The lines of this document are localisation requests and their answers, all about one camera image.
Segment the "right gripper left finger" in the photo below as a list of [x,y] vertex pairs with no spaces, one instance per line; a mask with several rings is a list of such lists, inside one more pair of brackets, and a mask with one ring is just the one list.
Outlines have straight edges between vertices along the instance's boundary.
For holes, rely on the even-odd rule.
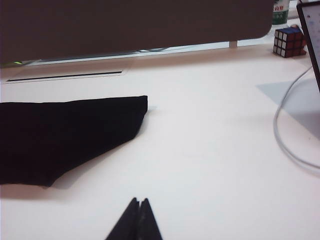
[[137,198],[134,197],[106,237],[106,240],[136,239],[139,206]]

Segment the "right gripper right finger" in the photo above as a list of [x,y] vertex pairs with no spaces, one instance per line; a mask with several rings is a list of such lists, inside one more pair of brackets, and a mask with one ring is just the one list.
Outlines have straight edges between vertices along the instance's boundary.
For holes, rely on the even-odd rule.
[[140,205],[137,218],[137,240],[162,240],[150,202],[145,198]]

